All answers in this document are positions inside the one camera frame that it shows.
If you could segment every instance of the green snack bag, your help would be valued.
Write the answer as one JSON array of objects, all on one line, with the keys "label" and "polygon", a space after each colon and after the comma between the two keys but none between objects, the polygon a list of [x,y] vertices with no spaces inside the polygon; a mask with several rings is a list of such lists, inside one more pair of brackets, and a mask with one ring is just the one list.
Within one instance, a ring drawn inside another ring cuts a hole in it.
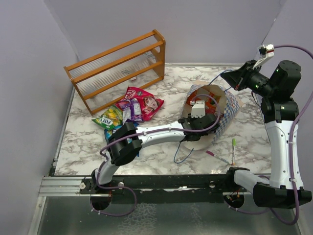
[{"label": "green snack bag", "polygon": [[116,106],[112,105],[101,115],[101,117],[92,119],[92,121],[109,131],[123,123],[123,112]]}]

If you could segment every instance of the pink snack bag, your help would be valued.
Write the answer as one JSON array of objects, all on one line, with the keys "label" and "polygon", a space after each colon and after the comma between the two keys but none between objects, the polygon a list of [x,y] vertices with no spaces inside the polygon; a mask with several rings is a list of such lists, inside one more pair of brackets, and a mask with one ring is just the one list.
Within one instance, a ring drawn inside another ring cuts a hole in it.
[{"label": "pink snack bag", "polygon": [[149,121],[164,103],[164,100],[157,98],[149,92],[137,87],[128,87],[124,99],[133,98],[136,98],[140,104],[144,121]]}]

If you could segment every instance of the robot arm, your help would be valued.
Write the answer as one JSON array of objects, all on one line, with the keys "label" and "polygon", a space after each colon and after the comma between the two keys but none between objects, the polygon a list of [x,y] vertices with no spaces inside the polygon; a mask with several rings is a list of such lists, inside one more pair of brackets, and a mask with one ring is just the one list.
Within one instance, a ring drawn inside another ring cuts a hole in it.
[{"label": "robot arm", "polygon": [[108,144],[135,133],[143,133],[143,135],[133,137],[130,143],[124,140],[112,145],[106,152],[106,163],[94,171],[94,178],[98,178],[100,185],[111,182],[114,173],[121,165],[130,163],[137,156],[140,149],[150,145],[165,142],[198,141],[201,136],[208,135],[210,132],[215,131],[219,125],[215,125],[209,131],[196,133],[178,131],[175,130],[175,128],[203,130],[212,126],[216,122],[216,119],[214,114],[205,114],[204,102],[197,101],[196,104],[193,105],[189,117],[181,118],[171,124],[155,127],[135,127],[132,122],[127,122],[109,138]]},{"label": "robot arm", "polygon": [[[265,53],[263,58],[269,58],[268,46],[260,50]],[[310,202],[312,194],[303,189],[298,156],[296,124],[292,137],[292,155],[289,152],[289,135],[291,126],[298,116],[298,106],[291,98],[294,89],[301,78],[301,67],[292,61],[281,61],[270,79],[259,73],[264,61],[247,61],[241,68],[221,74],[235,90],[250,88],[262,96],[261,111],[271,144],[271,177],[261,179],[248,169],[234,169],[234,183],[243,186],[253,194],[254,202],[259,207],[294,208],[295,199],[292,182],[298,191],[299,204]]]}]

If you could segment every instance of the pink marker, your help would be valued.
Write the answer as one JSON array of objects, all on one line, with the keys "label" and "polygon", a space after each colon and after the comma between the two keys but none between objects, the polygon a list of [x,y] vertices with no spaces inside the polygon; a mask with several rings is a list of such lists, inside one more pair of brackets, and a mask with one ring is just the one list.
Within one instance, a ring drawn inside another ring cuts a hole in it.
[{"label": "pink marker", "polygon": [[225,162],[225,163],[231,165],[231,163],[230,163],[229,161],[227,161],[226,159],[220,157],[219,155],[216,155],[216,154],[212,153],[212,152],[209,151],[209,150],[206,150],[206,153],[208,153],[208,154],[210,154],[211,156],[216,157],[217,159],[220,159],[221,161],[223,161],[223,162]]}]

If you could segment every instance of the white wall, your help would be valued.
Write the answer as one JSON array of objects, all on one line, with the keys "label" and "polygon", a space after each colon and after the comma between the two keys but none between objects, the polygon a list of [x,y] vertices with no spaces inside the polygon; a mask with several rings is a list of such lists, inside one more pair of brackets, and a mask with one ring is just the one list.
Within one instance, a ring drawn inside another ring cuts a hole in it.
[{"label": "white wall", "polygon": [[[273,27],[265,38],[264,43],[274,45],[294,44],[302,46],[313,52],[313,1],[312,0],[287,0],[281,13],[277,17]],[[302,67],[302,78],[294,95],[300,110],[309,98],[313,90],[313,60],[304,52],[292,48],[279,48],[275,50],[275,56],[261,70],[266,76],[272,72],[282,60],[292,60]],[[299,122],[298,131],[298,157],[299,167],[305,189],[313,191],[313,104]],[[306,216],[313,233],[313,202],[303,206],[300,216]]]},{"label": "white wall", "polygon": [[157,29],[168,63],[243,63],[285,0],[45,0],[80,58]]},{"label": "white wall", "polygon": [[76,55],[41,0],[0,3],[0,234],[27,234],[56,149]]}]

